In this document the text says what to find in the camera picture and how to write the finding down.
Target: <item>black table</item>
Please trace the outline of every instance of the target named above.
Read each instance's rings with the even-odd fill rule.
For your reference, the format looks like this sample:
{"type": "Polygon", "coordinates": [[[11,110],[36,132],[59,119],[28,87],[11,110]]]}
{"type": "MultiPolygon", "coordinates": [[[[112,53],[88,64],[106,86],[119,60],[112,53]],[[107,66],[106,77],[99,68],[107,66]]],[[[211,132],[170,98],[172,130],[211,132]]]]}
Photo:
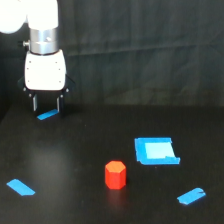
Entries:
{"type": "Polygon", "coordinates": [[[224,109],[67,106],[65,117],[40,121],[13,105],[0,152],[1,224],[224,223],[224,109]],[[181,164],[141,165],[137,137],[171,137],[181,164]],[[127,167],[120,191],[104,183],[111,160],[127,167]],[[12,179],[36,193],[20,196],[6,186],[12,179]],[[196,187],[206,197],[179,204],[196,187]]]}

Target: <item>blue tape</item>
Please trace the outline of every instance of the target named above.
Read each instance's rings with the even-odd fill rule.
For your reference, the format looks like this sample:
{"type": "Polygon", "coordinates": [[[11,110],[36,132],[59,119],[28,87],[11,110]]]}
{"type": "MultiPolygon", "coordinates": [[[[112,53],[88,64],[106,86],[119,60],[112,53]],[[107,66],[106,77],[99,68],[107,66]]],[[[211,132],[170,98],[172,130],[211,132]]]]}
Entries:
{"type": "Polygon", "coordinates": [[[162,143],[162,142],[172,143],[171,138],[137,138],[137,139],[144,143],[162,143]]]}
{"type": "Polygon", "coordinates": [[[39,120],[44,120],[44,119],[46,119],[46,118],[48,118],[48,117],[51,117],[51,116],[53,116],[53,115],[55,115],[55,114],[58,114],[58,110],[57,110],[57,109],[54,109],[54,110],[51,110],[51,111],[46,112],[46,113],[44,113],[44,114],[41,114],[41,115],[39,115],[37,118],[38,118],[39,120]]]}
{"type": "Polygon", "coordinates": [[[180,164],[180,158],[166,157],[164,159],[142,159],[140,162],[143,165],[175,165],[180,164]]]}
{"type": "Polygon", "coordinates": [[[190,203],[204,197],[206,193],[201,188],[195,188],[192,191],[183,194],[182,196],[178,197],[177,199],[181,204],[189,205],[190,203]]]}
{"type": "Polygon", "coordinates": [[[179,164],[180,158],[169,157],[169,154],[165,158],[148,158],[146,151],[146,143],[172,143],[171,138],[137,138],[135,139],[135,150],[137,161],[143,165],[168,165],[179,164]]]}
{"type": "Polygon", "coordinates": [[[21,181],[14,179],[7,183],[7,185],[12,188],[14,191],[16,191],[21,196],[25,195],[34,195],[35,191],[27,187],[25,184],[23,184],[21,181]]]}

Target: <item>red block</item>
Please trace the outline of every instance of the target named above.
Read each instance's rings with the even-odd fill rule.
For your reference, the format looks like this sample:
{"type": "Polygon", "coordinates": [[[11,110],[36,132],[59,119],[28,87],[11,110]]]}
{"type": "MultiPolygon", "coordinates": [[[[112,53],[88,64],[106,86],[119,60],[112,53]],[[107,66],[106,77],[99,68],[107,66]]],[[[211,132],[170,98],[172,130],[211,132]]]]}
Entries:
{"type": "Polygon", "coordinates": [[[110,189],[119,190],[126,185],[126,167],[120,161],[111,161],[105,166],[105,182],[110,189]]]}

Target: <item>white square on blue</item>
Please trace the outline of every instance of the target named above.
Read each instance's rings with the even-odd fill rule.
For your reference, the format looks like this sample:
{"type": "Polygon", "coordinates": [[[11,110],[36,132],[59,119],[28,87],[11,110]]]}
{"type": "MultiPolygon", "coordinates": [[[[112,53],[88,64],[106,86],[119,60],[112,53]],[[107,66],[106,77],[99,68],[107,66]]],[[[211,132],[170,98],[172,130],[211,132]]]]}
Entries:
{"type": "Polygon", "coordinates": [[[170,142],[145,143],[148,159],[164,159],[166,157],[175,157],[170,142]]]}

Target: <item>blue square marker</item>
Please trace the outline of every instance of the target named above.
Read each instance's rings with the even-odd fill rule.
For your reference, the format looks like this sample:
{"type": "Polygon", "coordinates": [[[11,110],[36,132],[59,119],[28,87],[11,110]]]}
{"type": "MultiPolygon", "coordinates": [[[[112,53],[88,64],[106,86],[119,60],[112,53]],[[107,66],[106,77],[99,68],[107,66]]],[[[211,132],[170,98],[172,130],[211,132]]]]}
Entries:
{"type": "Polygon", "coordinates": [[[135,150],[137,161],[143,165],[179,164],[171,145],[171,138],[137,138],[135,150]]]}
{"type": "Polygon", "coordinates": [[[21,181],[14,179],[10,182],[7,183],[7,185],[12,188],[14,191],[16,191],[18,194],[21,196],[26,196],[26,195],[34,195],[35,191],[27,187],[24,183],[21,181]]]}

